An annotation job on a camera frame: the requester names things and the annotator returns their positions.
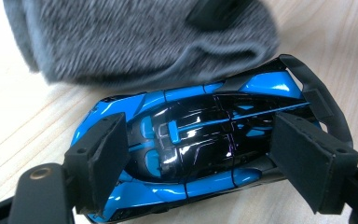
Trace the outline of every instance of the toy car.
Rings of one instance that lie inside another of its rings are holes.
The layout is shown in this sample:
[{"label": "toy car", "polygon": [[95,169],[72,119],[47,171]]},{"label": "toy car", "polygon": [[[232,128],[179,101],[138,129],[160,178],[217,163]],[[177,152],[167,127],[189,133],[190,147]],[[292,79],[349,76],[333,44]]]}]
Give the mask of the toy car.
[{"label": "toy car", "polygon": [[284,66],[267,63],[211,84],[108,97],[77,128],[72,144],[98,120],[124,112],[130,162],[102,216],[118,222],[166,212],[240,188],[284,179],[269,158],[274,115],[318,125]]}]

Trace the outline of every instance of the blue and black toy car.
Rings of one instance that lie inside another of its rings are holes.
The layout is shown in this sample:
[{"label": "blue and black toy car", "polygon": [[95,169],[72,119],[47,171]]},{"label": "blue and black toy car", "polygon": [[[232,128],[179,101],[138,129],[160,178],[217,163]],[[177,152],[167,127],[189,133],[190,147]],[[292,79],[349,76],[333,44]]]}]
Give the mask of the blue and black toy car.
[{"label": "blue and black toy car", "polygon": [[124,112],[131,158],[103,214],[88,219],[123,221],[284,179],[269,158],[275,114],[319,125],[286,67],[276,59],[212,84],[101,100],[72,144],[100,119]]}]

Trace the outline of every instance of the light wood surface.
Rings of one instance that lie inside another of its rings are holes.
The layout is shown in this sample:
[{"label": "light wood surface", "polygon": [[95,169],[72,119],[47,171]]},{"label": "light wood surface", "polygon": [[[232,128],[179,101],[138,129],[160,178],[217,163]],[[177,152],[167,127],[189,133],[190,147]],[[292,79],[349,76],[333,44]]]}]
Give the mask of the light wood surface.
[{"label": "light wood surface", "polygon": [[[358,1],[265,0],[280,30],[279,53],[305,62],[343,110],[358,150]],[[83,116],[109,90],[47,85],[30,74],[14,43],[0,1],[0,201],[13,195],[20,175],[46,162],[62,163]],[[312,214],[282,181],[176,208],[128,223],[347,223]],[[77,223],[87,223],[76,216]]]}]

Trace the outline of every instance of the tabletop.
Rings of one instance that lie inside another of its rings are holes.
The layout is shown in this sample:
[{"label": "tabletop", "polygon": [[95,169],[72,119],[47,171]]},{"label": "tabletop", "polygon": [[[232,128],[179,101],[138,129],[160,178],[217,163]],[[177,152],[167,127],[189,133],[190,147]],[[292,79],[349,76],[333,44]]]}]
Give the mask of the tabletop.
[{"label": "tabletop", "polygon": [[[358,151],[358,1],[264,0],[279,29],[278,53],[309,66],[330,90],[349,123]],[[83,116],[110,90],[48,85],[29,73],[0,1],[0,201],[20,175],[42,163],[63,162]],[[237,191],[128,223],[347,223],[314,215],[287,181]],[[76,223],[88,223],[76,216]]]}]

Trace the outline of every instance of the cloth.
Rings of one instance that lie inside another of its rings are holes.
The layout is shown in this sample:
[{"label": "cloth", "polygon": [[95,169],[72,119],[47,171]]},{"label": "cloth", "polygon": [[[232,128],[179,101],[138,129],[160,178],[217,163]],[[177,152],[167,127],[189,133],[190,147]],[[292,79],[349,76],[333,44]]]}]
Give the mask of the cloth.
[{"label": "cloth", "polygon": [[253,68],[279,40],[253,1],[229,28],[186,23],[197,0],[4,0],[24,60],[48,83],[139,92],[202,84]]}]

